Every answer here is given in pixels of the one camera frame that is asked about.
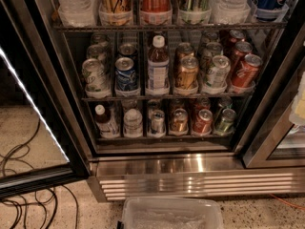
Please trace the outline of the orange can bottom shelf front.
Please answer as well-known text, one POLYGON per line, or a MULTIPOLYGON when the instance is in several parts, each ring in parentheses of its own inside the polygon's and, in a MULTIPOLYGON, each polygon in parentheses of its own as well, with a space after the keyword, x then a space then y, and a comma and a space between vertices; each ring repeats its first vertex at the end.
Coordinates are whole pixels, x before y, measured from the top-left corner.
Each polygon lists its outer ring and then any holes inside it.
POLYGON ((188 113, 179 108, 173 111, 170 119, 170 133, 172 135, 184 135, 188 131, 188 113))

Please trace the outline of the orange can shelf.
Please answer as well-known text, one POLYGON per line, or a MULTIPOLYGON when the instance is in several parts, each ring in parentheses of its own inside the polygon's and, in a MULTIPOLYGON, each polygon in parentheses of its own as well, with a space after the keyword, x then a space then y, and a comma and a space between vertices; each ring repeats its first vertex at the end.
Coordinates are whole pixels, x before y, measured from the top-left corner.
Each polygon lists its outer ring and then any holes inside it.
POLYGON ((188 131, 188 113, 179 108, 173 111, 170 119, 170 133, 172 135, 184 135, 188 131))
POLYGON ((141 0, 140 15, 146 24, 166 24, 172 13, 171 0, 141 0))

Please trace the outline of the silver can bottom shelf front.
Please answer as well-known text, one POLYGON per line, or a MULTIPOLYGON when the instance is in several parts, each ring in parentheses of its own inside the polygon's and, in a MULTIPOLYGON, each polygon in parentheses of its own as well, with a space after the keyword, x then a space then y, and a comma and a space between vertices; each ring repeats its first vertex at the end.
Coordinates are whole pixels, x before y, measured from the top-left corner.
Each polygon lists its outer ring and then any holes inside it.
POLYGON ((165 114, 161 110, 154 110, 151 114, 151 134, 163 136, 165 134, 165 114))

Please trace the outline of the tea bottle middle shelf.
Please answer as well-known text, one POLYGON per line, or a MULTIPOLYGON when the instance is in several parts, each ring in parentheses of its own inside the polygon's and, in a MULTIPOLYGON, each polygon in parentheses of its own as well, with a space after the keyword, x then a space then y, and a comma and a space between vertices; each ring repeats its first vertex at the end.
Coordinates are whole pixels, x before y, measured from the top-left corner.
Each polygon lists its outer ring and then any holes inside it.
POLYGON ((148 51, 147 90, 151 95, 162 95, 169 92, 169 53, 165 38, 156 35, 148 51))

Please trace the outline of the clear water bottle bottom shelf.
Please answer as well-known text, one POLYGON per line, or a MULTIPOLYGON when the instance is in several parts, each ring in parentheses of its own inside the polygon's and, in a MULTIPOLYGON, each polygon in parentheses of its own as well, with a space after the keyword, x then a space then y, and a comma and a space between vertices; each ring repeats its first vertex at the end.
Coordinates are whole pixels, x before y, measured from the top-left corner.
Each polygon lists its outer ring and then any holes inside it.
POLYGON ((137 109, 129 109, 124 114, 124 136, 130 138, 143 135, 143 117, 137 109))

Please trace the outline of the stainless steel fridge cabinet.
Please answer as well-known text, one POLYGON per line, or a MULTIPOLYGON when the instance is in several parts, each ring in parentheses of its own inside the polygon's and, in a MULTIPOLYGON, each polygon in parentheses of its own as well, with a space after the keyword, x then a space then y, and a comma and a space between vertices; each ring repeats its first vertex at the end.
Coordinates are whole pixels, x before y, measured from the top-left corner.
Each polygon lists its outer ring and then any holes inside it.
MULTIPOLYGON (((96 25, 64 26, 58 13, 58 0, 1 0, 5 3, 16 28, 30 41, 40 60, 39 73, 45 82, 64 125, 76 140, 76 149, 89 169, 85 178, 100 201, 123 200, 138 196, 183 198, 229 195, 300 192, 304 188, 304 167, 247 168, 243 156, 274 104, 292 79, 304 58, 304 0, 286 0, 284 14, 271 22, 258 21, 248 0, 250 13, 244 23, 214 24, 211 14, 207 23, 187 24, 178 17, 178 1, 171 0, 172 16, 166 24, 146 24, 140 15, 141 0, 132 0, 132 21, 123 26, 102 25, 99 17, 101 0, 97 1, 96 25), (221 88, 204 83, 206 66, 200 58, 207 43, 218 42, 229 30, 242 30, 246 42, 253 46, 249 54, 258 55, 262 65, 256 78, 246 88, 236 87, 230 70, 221 88), (151 95, 147 90, 148 51, 153 38, 162 35, 169 53, 169 92, 151 95), (190 42, 198 60, 196 87, 175 87, 178 64, 174 63, 179 43, 190 42), (137 89, 120 91, 116 86, 115 62, 121 56, 121 44, 137 48, 133 61, 137 89), (101 98, 88 97, 82 64, 87 48, 99 44, 108 52, 108 89, 101 98), (236 112, 234 129, 228 135, 216 135, 214 124, 217 101, 229 96, 236 112), (213 114, 212 129, 207 135, 193 131, 197 98, 208 97, 213 114), (113 106, 119 137, 104 138, 96 123, 95 106, 113 106), (170 133, 171 114, 176 109, 188 113, 188 131, 170 133), (143 135, 124 136, 124 114, 137 109, 143 117, 143 135), (151 114, 165 114, 165 134, 151 134, 151 114)), ((230 59, 230 54, 223 54, 230 59)))

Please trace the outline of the blue can middle shelf front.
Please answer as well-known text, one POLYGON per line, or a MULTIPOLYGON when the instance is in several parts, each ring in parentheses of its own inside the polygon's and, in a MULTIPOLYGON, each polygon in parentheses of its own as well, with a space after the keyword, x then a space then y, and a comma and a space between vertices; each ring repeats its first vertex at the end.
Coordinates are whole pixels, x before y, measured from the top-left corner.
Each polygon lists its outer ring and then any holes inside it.
POLYGON ((116 86, 120 91, 128 92, 137 89, 137 73, 133 60, 120 57, 115 62, 116 86))

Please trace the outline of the gold can middle shelf front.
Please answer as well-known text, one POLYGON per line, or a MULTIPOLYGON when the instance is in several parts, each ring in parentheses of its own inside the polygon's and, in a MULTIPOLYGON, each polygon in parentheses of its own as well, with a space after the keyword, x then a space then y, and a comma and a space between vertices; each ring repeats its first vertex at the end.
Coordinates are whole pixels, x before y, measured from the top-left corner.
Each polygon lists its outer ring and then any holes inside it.
POLYGON ((198 60, 191 55, 184 56, 180 59, 176 70, 175 87, 182 90, 195 88, 198 72, 198 60))

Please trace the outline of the gold can shelf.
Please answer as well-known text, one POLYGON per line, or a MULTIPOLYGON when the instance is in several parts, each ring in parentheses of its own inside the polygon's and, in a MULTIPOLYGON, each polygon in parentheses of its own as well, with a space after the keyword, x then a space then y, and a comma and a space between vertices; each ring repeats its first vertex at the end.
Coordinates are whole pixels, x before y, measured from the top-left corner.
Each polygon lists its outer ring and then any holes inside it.
POLYGON ((178 44, 176 50, 175 50, 175 57, 174 57, 174 63, 178 64, 179 61, 184 57, 188 55, 194 55, 195 50, 194 47, 191 45, 190 42, 181 42, 178 44))
POLYGON ((175 87, 182 90, 195 88, 198 72, 198 60, 191 55, 184 56, 180 59, 176 70, 175 87))

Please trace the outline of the red can shelf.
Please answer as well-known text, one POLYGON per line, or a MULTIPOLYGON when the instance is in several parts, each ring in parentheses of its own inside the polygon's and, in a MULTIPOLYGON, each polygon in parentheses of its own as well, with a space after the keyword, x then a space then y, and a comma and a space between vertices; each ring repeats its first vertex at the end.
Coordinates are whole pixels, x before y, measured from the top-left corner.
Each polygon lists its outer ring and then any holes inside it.
POLYGON ((231 59, 231 70, 235 68, 237 63, 246 55, 253 51, 253 46, 246 41, 238 41, 232 48, 230 59, 231 59))
POLYGON ((246 88, 256 78, 262 59, 255 54, 247 54, 235 67, 231 81, 236 87, 246 88))
POLYGON ((210 110, 200 110, 193 121, 193 131, 200 135, 207 135, 212 129, 213 114, 210 110))
POLYGON ((223 39, 224 53, 228 54, 236 42, 245 41, 246 34, 242 30, 229 30, 223 39))
POLYGON ((202 109, 209 110, 211 108, 211 101, 208 97, 197 98, 193 105, 193 112, 198 113, 202 109))

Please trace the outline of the brown tea bottle bottom shelf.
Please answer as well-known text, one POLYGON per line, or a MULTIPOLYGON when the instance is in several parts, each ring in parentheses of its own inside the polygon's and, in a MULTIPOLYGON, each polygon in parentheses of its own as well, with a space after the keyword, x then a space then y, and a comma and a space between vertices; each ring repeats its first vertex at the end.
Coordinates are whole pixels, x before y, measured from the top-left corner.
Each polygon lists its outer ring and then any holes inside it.
POLYGON ((104 138, 119 137, 119 127, 115 117, 115 108, 113 106, 98 104, 95 106, 94 110, 94 121, 101 136, 104 138))

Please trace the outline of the red can bottom shelf front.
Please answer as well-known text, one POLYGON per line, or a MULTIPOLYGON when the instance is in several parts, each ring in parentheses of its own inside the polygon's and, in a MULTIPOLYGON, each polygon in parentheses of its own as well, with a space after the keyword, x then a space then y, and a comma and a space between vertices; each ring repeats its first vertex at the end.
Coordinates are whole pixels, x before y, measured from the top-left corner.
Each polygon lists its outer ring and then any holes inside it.
POLYGON ((193 121, 193 131, 200 135, 207 135, 212 129, 213 114, 210 110, 200 110, 193 121))

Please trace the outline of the white green can middle front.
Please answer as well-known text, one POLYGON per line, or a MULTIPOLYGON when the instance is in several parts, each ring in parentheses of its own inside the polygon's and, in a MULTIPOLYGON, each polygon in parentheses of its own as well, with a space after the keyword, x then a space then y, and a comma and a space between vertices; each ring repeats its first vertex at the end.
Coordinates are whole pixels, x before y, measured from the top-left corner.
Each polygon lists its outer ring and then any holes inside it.
POLYGON ((82 74, 86 82, 87 96, 101 98, 109 87, 104 65, 98 59, 87 59, 82 64, 82 74))

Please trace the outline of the white green can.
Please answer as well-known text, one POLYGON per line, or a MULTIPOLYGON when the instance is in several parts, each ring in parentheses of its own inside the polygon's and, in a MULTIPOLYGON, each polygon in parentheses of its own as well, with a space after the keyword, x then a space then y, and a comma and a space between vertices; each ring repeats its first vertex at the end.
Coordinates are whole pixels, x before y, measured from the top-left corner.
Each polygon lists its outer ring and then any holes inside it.
POLYGON ((99 44, 90 45, 87 48, 87 58, 99 60, 105 67, 108 66, 108 52, 99 44))
POLYGON ((82 74, 86 82, 87 96, 101 98, 109 87, 104 65, 98 59, 87 59, 82 64, 82 74))

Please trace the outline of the green can shelf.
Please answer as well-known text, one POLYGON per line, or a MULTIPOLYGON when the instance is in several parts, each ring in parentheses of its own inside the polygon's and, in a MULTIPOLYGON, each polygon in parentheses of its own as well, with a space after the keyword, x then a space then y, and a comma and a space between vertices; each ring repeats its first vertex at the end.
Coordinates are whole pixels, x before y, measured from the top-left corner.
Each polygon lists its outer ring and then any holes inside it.
POLYGON ((214 124, 213 132, 216 135, 228 135, 234 129, 236 112, 233 109, 224 109, 214 124))
POLYGON ((209 0, 177 0, 178 17, 187 24, 207 23, 211 14, 209 0))
POLYGON ((216 113, 219 115, 224 109, 231 109, 232 106, 232 99, 229 96, 222 96, 217 101, 216 113))

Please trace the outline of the green can bottom shelf front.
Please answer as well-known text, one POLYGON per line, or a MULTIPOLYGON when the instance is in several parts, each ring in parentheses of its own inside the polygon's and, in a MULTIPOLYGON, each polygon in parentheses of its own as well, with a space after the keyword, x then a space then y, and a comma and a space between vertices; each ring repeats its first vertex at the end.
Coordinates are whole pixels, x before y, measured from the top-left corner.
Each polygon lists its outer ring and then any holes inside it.
POLYGON ((228 135, 234 129, 236 112, 233 109, 224 109, 214 124, 213 132, 216 135, 228 135))

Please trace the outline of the white can middle shelf front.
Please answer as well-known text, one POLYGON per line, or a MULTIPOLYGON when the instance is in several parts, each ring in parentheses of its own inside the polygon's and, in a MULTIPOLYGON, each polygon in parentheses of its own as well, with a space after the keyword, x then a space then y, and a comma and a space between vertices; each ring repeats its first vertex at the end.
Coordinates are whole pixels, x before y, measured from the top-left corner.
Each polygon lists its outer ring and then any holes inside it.
POLYGON ((212 88, 221 88, 231 69, 231 61, 225 55, 216 55, 206 68, 204 83, 212 88))

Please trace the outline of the white can shelf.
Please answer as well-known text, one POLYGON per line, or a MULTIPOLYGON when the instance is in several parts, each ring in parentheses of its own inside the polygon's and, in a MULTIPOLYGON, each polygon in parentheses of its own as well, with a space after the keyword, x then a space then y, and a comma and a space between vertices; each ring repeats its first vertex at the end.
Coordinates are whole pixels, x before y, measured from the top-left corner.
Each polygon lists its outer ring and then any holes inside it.
POLYGON ((200 58, 200 67, 204 69, 208 66, 212 58, 216 55, 223 54, 223 46, 218 42, 207 43, 203 49, 201 58, 200 58))
POLYGON ((231 69, 231 61, 225 55, 216 55, 206 68, 204 83, 212 88, 221 88, 231 69))

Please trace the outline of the red can middle shelf front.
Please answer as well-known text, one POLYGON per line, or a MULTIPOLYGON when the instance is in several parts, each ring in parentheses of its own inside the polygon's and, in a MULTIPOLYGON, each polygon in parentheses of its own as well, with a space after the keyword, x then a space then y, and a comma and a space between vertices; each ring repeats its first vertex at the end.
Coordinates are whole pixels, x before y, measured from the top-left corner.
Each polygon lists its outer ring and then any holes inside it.
POLYGON ((256 78, 262 59, 255 54, 247 54, 235 67, 231 81, 236 87, 246 88, 256 78))

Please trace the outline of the yellow can top shelf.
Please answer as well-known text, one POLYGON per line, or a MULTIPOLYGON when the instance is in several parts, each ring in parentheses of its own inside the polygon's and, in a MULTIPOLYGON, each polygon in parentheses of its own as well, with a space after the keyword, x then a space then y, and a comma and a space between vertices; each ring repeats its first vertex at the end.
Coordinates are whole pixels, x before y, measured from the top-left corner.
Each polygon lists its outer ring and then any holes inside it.
POLYGON ((129 24, 132 21, 132 0, 101 0, 99 17, 105 26, 129 24))

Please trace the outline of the orange can top shelf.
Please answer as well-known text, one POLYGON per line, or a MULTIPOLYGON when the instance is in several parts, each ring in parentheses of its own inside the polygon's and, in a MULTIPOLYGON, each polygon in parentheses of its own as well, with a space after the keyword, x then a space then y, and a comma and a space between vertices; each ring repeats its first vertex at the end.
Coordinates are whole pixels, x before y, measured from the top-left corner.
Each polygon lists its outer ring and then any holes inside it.
POLYGON ((146 24, 166 24, 172 13, 171 0, 141 0, 140 15, 146 24))

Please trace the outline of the red can middle shelf rear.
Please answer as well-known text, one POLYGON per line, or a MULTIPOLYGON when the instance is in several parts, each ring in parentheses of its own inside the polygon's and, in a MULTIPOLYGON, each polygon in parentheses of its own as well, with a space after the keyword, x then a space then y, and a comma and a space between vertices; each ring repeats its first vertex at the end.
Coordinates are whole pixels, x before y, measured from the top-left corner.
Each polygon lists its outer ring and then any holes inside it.
POLYGON ((223 39, 224 53, 228 54, 236 42, 245 41, 246 34, 242 30, 229 30, 223 39))

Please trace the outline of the green can top shelf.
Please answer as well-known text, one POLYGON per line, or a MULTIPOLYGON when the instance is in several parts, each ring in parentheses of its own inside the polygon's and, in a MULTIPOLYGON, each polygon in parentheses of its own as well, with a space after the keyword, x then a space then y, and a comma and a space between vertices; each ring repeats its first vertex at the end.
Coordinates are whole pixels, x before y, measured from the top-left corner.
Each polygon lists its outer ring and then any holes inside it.
POLYGON ((178 17, 187 24, 207 23, 211 14, 209 0, 177 0, 178 17))

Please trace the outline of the open glass fridge door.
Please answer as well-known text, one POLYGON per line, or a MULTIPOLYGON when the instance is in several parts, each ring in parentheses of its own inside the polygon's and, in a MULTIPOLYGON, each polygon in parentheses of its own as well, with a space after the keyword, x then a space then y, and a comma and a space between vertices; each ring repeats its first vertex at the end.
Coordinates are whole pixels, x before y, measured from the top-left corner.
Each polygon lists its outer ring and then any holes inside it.
POLYGON ((31 42, 5 3, 0 17, 0 197, 87 178, 89 169, 47 91, 31 42))

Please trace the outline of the right glass fridge door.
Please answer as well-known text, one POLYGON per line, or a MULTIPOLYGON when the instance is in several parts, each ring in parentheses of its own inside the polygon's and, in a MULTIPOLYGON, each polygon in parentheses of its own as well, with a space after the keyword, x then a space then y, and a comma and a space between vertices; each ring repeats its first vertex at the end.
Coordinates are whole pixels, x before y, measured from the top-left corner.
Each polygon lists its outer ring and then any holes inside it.
POLYGON ((304 126, 305 58, 243 156, 245 166, 304 167, 304 126))

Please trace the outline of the blue pepsi can top shelf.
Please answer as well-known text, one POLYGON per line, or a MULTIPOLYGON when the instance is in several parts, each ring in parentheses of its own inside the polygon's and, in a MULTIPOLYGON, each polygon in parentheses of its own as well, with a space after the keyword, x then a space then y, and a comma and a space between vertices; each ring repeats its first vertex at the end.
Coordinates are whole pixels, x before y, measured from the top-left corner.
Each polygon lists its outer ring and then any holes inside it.
POLYGON ((284 14, 286 0, 250 0, 254 7, 254 17, 258 21, 271 22, 284 14))

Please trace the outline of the clear plastic bin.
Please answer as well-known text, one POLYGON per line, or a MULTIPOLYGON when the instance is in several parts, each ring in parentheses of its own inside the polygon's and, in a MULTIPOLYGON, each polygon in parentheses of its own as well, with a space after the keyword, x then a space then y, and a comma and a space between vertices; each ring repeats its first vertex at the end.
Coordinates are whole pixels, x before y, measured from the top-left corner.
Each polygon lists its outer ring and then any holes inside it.
POLYGON ((195 198, 127 198, 123 229, 224 229, 220 206, 195 198))

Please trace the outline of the clear water bottle top left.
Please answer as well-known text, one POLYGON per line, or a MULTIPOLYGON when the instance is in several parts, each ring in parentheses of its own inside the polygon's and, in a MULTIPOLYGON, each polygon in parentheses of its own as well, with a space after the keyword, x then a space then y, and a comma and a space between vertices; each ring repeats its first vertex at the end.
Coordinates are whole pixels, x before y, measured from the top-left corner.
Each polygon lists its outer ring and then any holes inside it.
POLYGON ((58 0, 59 17, 67 27, 89 27, 96 25, 98 0, 58 0))

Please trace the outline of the clear water bottle top right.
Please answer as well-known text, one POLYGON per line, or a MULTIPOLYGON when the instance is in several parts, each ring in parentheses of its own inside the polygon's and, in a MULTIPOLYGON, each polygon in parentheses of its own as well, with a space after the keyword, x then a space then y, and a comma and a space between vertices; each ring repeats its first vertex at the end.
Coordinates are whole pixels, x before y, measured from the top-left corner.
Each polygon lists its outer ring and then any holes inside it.
POLYGON ((244 23, 250 13, 248 0, 210 0, 214 24, 244 23))

